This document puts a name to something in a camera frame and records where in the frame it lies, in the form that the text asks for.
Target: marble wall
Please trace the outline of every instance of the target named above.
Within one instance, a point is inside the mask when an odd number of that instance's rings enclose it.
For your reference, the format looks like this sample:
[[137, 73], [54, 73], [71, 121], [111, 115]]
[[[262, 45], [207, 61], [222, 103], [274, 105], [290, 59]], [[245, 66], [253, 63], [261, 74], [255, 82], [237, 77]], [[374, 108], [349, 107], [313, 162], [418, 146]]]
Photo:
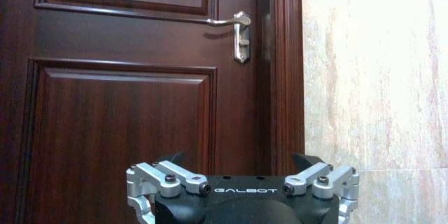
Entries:
[[306, 152], [362, 173], [354, 223], [448, 223], [448, 0], [303, 0]]

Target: door frame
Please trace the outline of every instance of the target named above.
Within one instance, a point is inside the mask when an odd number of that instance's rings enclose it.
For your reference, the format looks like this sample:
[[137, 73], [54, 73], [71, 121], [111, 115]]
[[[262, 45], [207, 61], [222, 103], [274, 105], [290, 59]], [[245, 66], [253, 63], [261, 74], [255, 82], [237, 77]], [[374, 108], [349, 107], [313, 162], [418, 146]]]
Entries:
[[262, 173], [298, 173], [293, 153], [305, 153], [302, 0], [258, 0], [259, 167]]

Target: door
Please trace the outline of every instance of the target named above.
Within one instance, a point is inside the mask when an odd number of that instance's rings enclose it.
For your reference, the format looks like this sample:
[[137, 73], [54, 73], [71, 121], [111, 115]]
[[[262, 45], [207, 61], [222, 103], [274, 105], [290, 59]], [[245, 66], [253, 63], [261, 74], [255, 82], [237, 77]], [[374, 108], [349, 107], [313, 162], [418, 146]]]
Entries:
[[[206, 22], [239, 11], [246, 63]], [[257, 16], [257, 0], [2, 0], [3, 223], [135, 223], [126, 169], [177, 152], [257, 173]]]

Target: door handle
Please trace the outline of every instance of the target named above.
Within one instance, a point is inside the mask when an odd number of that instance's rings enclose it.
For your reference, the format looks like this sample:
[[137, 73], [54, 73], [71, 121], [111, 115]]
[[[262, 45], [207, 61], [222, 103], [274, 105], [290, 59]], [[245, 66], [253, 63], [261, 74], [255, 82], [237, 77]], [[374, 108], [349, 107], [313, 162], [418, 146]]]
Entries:
[[241, 63], [246, 63], [251, 57], [250, 54], [250, 24], [251, 18], [246, 12], [239, 12], [234, 15], [234, 18], [229, 20], [214, 20], [209, 19], [207, 24], [211, 26], [230, 26], [234, 25], [235, 30], [235, 40], [234, 40], [234, 50], [235, 50], [235, 60]]

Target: metal clamp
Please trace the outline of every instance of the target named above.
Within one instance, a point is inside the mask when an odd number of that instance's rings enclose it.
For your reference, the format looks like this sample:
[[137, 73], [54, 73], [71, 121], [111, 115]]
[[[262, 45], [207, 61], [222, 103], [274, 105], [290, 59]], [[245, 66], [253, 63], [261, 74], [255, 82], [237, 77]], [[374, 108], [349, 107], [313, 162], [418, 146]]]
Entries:
[[350, 166], [342, 166], [329, 176], [321, 176], [314, 182], [314, 195], [330, 199], [341, 197], [339, 224], [347, 224], [351, 212], [358, 208], [359, 173]]
[[235, 50], [235, 60], [241, 63], [246, 63], [250, 59], [250, 24], [251, 18], [246, 12], [239, 12], [234, 15], [234, 18], [229, 20], [207, 20], [209, 25], [211, 26], [229, 26], [234, 25], [235, 30], [235, 41], [234, 41], [234, 50]]
[[330, 166], [326, 163], [318, 163], [302, 173], [286, 177], [285, 193], [289, 196], [303, 195], [307, 187], [314, 183], [319, 176], [330, 173]]
[[211, 192], [211, 186], [205, 175], [193, 173], [170, 161], [159, 162], [157, 169], [166, 174], [177, 174], [186, 191], [191, 194], [209, 195]]
[[141, 223], [155, 223], [151, 212], [150, 195], [154, 203], [154, 195], [161, 192], [162, 197], [171, 198], [181, 194], [181, 180], [166, 175], [147, 163], [133, 165], [127, 170], [129, 205], [135, 208]]

